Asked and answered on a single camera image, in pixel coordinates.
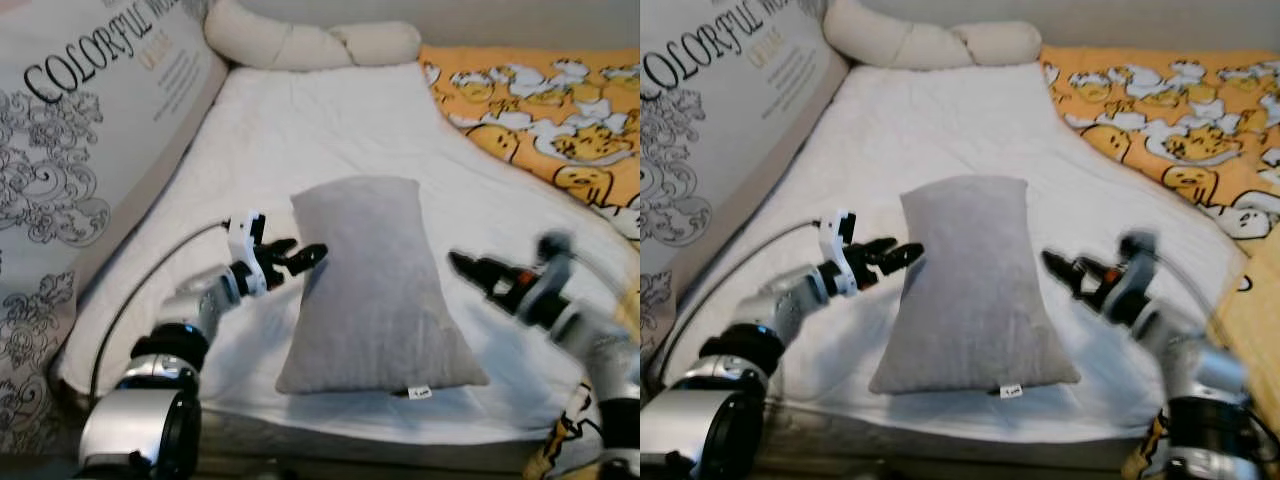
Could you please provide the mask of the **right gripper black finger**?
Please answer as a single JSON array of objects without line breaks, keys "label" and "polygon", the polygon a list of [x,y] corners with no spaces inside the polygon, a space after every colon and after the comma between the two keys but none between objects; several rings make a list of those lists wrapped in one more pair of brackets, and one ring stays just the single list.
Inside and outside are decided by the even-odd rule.
[{"label": "right gripper black finger", "polygon": [[488,301],[502,306],[516,305],[512,296],[515,275],[508,268],[465,268],[462,276],[477,287]]},{"label": "right gripper black finger", "polygon": [[1043,250],[1042,262],[1047,271],[1057,279],[1082,279],[1098,276],[1098,264],[1089,256],[1069,257],[1056,250]]},{"label": "right gripper black finger", "polygon": [[453,270],[466,279],[498,279],[506,274],[506,265],[492,257],[451,250],[447,259]]},{"label": "right gripper black finger", "polygon": [[1102,285],[1100,279],[1083,268],[1056,271],[1056,279],[1066,287],[1074,300],[1087,306],[1101,306],[1105,302],[1106,291],[1100,291]]}]

